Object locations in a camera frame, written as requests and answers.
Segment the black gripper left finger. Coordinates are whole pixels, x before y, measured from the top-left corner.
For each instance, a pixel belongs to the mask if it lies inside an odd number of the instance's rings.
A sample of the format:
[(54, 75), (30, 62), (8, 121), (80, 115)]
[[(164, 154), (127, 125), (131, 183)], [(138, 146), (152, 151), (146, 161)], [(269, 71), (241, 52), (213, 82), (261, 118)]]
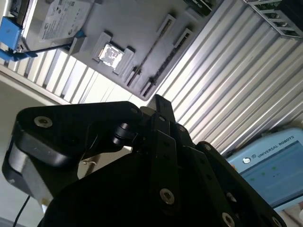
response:
[(47, 211), (67, 186), (126, 155), (177, 155), (165, 100), (156, 95), (140, 108), (128, 101), (26, 108), (16, 116), (4, 177)]

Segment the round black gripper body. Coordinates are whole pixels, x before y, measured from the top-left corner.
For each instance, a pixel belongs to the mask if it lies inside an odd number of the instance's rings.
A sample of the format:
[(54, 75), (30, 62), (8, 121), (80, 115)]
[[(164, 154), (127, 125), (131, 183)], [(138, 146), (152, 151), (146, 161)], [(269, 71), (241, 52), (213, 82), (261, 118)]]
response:
[(63, 189), (44, 227), (212, 227), (214, 209), (176, 153), (132, 153)]

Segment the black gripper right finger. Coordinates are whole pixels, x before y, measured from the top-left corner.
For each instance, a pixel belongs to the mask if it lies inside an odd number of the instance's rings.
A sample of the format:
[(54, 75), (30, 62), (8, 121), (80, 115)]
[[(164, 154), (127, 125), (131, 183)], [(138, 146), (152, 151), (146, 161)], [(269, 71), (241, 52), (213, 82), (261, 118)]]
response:
[(177, 145), (182, 209), (189, 222), (206, 227), (281, 227), (283, 220), (207, 142), (194, 144), (175, 120), (172, 104), (164, 115)]

